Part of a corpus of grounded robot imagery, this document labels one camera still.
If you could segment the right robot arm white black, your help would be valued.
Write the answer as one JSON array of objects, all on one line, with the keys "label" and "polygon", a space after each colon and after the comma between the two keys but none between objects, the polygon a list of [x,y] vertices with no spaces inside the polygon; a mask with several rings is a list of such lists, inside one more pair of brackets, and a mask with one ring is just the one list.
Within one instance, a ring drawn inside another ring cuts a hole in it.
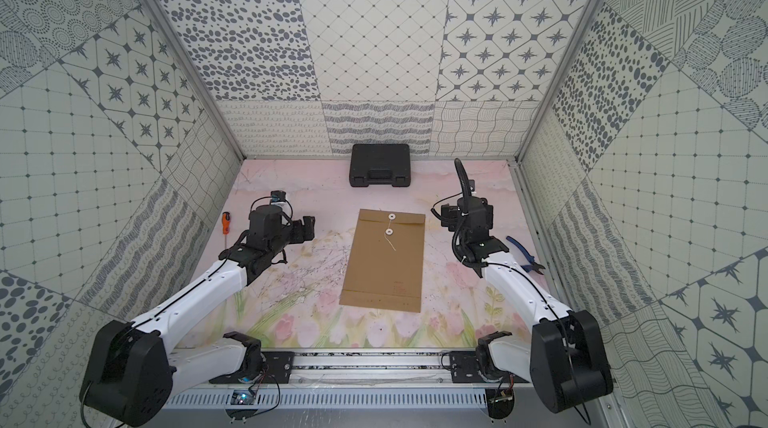
[{"label": "right robot arm white black", "polygon": [[493,207],[484,198],[461,197],[454,205],[431,210],[452,234],[457,261],[498,291],[530,330],[519,343],[506,331],[477,341],[475,358],[481,376],[492,382],[520,377],[533,385],[553,413],[611,394],[614,382],[601,330],[589,312],[575,311],[545,291],[515,260],[501,240],[490,234]]}]

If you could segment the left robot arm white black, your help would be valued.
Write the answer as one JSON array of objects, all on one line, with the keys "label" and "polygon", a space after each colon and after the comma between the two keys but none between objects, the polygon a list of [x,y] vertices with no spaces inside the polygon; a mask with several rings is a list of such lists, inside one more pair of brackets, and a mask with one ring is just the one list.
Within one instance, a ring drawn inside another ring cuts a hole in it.
[{"label": "left robot arm white black", "polygon": [[281,202],[253,209],[249,227],[200,277],[129,322],[112,321],[96,334],[79,392],[82,409],[93,408],[124,425],[151,420],[167,401],[207,382],[244,382],[266,377],[259,339],[231,331],[203,348],[176,349],[200,321],[272,266],[287,261],[289,245],[310,242],[316,220],[295,220]]}]

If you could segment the brown kraft file bag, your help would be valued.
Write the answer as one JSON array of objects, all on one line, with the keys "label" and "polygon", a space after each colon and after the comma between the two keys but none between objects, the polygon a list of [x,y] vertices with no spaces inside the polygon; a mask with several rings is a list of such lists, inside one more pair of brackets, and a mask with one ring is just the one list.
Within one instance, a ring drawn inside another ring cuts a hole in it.
[{"label": "brown kraft file bag", "polygon": [[339,303],[421,311],[425,216],[359,211]]}]

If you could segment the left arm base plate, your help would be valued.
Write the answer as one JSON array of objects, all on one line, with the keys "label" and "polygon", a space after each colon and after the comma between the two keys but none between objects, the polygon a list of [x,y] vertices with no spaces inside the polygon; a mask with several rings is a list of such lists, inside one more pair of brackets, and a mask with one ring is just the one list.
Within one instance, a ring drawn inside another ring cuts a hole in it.
[{"label": "left arm base plate", "polygon": [[223,384],[258,384],[263,377],[265,383],[288,384],[293,369],[295,353],[291,351],[266,351],[259,355],[247,354],[239,370],[231,374],[215,377],[209,381],[212,385]]}]

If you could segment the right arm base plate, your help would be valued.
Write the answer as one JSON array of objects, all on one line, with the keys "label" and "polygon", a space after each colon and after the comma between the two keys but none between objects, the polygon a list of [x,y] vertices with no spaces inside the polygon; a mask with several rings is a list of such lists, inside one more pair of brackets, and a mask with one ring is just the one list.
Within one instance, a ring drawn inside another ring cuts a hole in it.
[{"label": "right arm base plate", "polygon": [[496,383],[502,384],[512,381],[526,384],[527,380],[504,372],[498,368],[489,355],[479,354],[476,351],[448,351],[439,356],[440,366],[449,371],[454,384],[461,383]]}]

